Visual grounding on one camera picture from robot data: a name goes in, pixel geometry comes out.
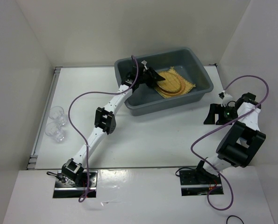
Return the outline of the round bamboo tray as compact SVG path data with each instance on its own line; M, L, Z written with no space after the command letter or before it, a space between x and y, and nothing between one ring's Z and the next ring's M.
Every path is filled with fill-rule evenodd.
M157 81L157 90L168 93L177 93L181 90L181 81L175 74L168 71L161 71L159 75L163 77L164 80Z

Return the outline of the round orange woven tray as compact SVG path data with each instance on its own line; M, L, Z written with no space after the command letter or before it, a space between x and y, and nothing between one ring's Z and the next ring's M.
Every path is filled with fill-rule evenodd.
M169 91L163 91L163 92L165 92L167 95L172 95L172 96L183 94L185 91L185 82L182 79L180 79L179 81L180 81L181 88L178 92L169 92Z

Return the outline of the rectangular woven bamboo mat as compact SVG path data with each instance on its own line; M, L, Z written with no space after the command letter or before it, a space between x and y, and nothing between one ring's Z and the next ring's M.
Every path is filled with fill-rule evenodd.
M163 91L159 91L157 90L157 87L155 87L155 91L161 95L163 98L172 98L172 97L178 97L178 96L182 96L182 95L185 95L187 93L189 93L190 91L192 91L195 87L196 87L196 84L192 84L191 82L187 81L185 78L183 78L175 69L174 67L170 67L169 70L166 70L168 72L171 72L173 74L175 74L179 79L182 79L184 82L185 82L185 91L183 94L181 95L167 95L165 92Z

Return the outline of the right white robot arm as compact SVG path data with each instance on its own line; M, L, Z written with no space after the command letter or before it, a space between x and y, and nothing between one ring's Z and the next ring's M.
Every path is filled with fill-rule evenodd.
M198 183L213 179L219 171L229 167L246 167L266 139L266 135L258 127L261 106L254 108L257 105L256 95L245 93L234 105L230 105L233 101L228 94L222 92L219 96L223 102L210 105L205 125L224 125L248 112L250 114L233 123L218 145L217 155L207 158L215 168L204 161L198 163L194 171L194 178Z

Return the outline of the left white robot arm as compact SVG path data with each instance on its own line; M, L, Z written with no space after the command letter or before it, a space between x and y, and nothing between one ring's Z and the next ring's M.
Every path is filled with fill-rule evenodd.
M129 72L122 79L121 85L116 93L112 93L113 98L104 107L98 107L95 112L94 128L88 138L84 138L84 146L75 156L69 159L61 169L61 182L67 182L75 187L85 181L88 174L83 174L85 169L89 169L88 160L101 141L116 128L115 116L124 102L133 94L141 84L146 84L153 88L157 82L164 81L153 68L137 66L136 72Z

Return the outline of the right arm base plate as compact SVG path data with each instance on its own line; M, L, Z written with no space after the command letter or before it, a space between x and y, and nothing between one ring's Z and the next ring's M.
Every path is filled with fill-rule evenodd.
M182 196L206 196L209 191L211 195L224 194L219 176L208 177L190 167L179 168L175 175L180 180Z

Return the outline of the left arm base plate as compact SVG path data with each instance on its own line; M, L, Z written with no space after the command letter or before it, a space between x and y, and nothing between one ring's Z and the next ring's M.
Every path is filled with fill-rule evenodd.
M54 176L56 178L53 198L61 199L61 198L79 198L82 196L87 188L87 172L84 171L81 177L81 180L75 184L71 182L69 179L64 178L59 171L57 173L47 172L48 175ZM96 189L97 189L97 179L98 179L98 171L91 171L89 173L89 192L87 194L87 198L95 198L96 197Z

